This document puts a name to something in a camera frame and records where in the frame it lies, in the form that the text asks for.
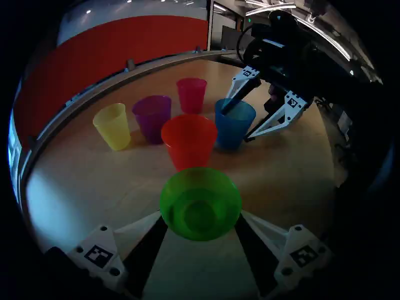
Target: orange wall panel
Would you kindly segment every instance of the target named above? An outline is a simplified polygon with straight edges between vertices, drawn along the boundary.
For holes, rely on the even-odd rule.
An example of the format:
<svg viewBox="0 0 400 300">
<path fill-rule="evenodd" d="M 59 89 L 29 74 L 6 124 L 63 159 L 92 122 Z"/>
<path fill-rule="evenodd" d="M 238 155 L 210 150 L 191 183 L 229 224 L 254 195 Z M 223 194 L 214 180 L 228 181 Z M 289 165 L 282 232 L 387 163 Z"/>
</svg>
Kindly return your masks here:
<svg viewBox="0 0 400 300">
<path fill-rule="evenodd" d="M 51 52 L 23 83 L 14 105 L 24 148 L 74 95 L 123 69 L 166 55 L 207 48 L 208 22 L 190 17 L 137 16 L 101 24 Z"/>
</svg>

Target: plastic cup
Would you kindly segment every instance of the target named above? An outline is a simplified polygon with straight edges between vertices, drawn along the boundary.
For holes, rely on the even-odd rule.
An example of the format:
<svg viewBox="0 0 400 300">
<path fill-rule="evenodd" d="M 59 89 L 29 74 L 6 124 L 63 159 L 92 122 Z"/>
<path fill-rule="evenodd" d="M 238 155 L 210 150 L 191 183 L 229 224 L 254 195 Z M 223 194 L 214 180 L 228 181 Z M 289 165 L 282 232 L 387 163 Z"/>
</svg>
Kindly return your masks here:
<svg viewBox="0 0 400 300">
<path fill-rule="evenodd" d="M 176 85 L 182 111 L 186 114 L 200 114 L 203 109 L 207 81 L 200 78 L 184 78 Z"/>
<path fill-rule="evenodd" d="M 217 145 L 225 150 L 237 150 L 243 141 L 255 117 L 255 109 L 248 103 L 240 101 L 226 115 L 221 114 L 224 101 L 215 104 L 215 124 L 218 129 Z"/>
<path fill-rule="evenodd" d="M 93 125 L 112 150 L 122 150 L 131 141 L 125 104 L 104 107 L 94 116 Z"/>
<path fill-rule="evenodd" d="M 197 114 L 182 114 L 167 121 L 161 130 L 175 168 L 205 167 L 217 139 L 213 121 Z"/>
<path fill-rule="evenodd" d="M 146 97 L 133 106 L 132 113 L 146 140 L 151 144 L 162 144 L 161 128 L 171 119 L 171 98 L 157 95 Z"/>
<path fill-rule="evenodd" d="M 160 212 L 168 227 L 192 241 L 210 241 L 231 230 L 242 210 L 238 189 L 224 173 L 188 168 L 165 184 Z"/>
</svg>

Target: red plastic cup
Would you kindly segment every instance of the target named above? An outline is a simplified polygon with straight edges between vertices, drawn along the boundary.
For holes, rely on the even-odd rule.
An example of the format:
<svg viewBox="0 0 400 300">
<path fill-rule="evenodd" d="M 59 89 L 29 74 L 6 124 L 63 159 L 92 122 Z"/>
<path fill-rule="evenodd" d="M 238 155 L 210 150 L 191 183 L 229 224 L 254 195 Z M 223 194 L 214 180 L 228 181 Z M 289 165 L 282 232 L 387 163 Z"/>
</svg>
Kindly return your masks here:
<svg viewBox="0 0 400 300">
<path fill-rule="evenodd" d="M 133 106 L 132 113 L 146 140 L 150 144 L 162 144 L 161 128 L 171 119 L 171 98 L 158 95 L 146 97 Z"/>
<path fill-rule="evenodd" d="M 162 140 L 178 172 L 206 167 L 217 135 L 214 122 L 197 114 L 176 116 L 161 130 Z"/>
<path fill-rule="evenodd" d="M 203 109 L 207 81 L 200 78 L 184 78 L 176 85 L 182 111 L 186 114 L 200 114 Z"/>
</svg>

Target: yellow plastic cup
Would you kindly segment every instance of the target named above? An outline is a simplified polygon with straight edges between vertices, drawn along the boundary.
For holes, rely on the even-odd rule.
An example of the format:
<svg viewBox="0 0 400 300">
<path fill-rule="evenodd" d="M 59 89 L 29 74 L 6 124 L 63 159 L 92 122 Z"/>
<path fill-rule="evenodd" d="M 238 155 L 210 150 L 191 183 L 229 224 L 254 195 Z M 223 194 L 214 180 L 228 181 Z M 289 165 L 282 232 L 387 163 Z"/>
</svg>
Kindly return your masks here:
<svg viewBox="0 0 400 300">
<path fill-rule="evenodd" d="M 131 141 L 125 104 L 104 107 L 94 116 L 93 125 L 114 151 L 124 149 Z"/>
</svg>

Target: ceiling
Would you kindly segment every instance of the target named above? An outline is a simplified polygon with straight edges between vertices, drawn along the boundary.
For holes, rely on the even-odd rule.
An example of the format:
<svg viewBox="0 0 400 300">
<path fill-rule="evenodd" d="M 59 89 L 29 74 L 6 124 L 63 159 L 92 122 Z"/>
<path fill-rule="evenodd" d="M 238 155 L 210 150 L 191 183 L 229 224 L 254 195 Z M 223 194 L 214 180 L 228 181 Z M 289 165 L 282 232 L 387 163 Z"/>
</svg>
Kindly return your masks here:
<svg viewBox="0 0 400 300">
<path fill-rule="evenodd" d="M 294 3 L 296 8 L 290 9 L 291 13 L 307 21 L 309 16 L 316 17 L 312 26 L 320 29 L 339 43 L 355 60 L 373 71 L 367 51 L 357 33 L 351 28 L 349 23 L 327 0 L 250 0 L 250 2 L 260 2 L 266 5 L 276 5 L 284 3 Z M 245 13 L 260 9 L 262 6 L 252 4 L 246 0 L 235 0 L 234 4 L 241 7 Z M 251 15 L 250 18 L 268 18 L 269 11 Z"/>
</svg>

